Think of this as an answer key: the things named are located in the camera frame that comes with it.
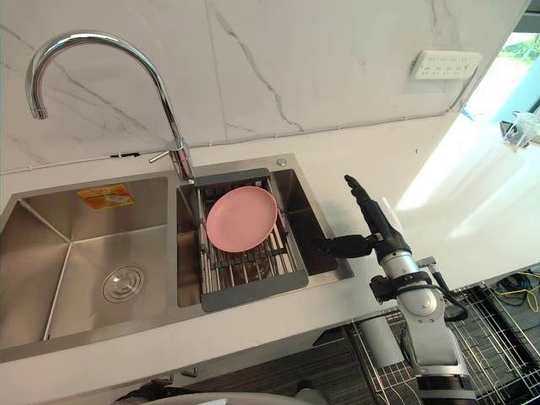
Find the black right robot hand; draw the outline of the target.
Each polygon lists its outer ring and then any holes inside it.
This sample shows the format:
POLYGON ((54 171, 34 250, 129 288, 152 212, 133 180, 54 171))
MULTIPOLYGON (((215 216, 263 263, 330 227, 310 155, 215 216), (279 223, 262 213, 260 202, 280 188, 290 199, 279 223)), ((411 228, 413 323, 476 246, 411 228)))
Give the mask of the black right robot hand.
POLYGON ((370 235, 344 235, 334 238, 313 238, 315 248, 325 254, 341 259, 367 257, 375 252, 377 261, 399 251, 411 253, 412 250, 402 234, 392 227, 380 205, 351 175, 345 175, 351 194, 370 230, 370 235))

